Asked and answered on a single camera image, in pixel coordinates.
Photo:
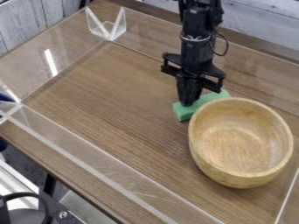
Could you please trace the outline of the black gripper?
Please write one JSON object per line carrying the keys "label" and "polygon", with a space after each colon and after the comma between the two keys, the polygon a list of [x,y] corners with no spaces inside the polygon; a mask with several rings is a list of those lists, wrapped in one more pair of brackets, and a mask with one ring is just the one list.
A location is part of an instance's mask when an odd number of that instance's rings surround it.
{"label": "black gripper", "polygon": [[182,52],[163,54],[162,72],[177,79],[183,106],[190,106],[199,100],[205,88],[215,93],[222,91],[226,74],[213,62],[214,55],[218,54],[215,42],[214,35],[201,39],[182,36]]}

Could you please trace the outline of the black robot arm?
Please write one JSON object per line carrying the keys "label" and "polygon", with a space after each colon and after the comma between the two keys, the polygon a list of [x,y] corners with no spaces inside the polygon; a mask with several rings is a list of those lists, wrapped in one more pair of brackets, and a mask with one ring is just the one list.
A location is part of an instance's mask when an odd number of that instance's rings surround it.
{"label": "black robot arm", "polygon": [[181,53],[163,54],[162,71],[177,79],[179,101],[190,107],[202,96],[202,90],[221,93],[225,72],[214,65],[218,26],[225,10],[221,0],[178,0],[182,20]]}

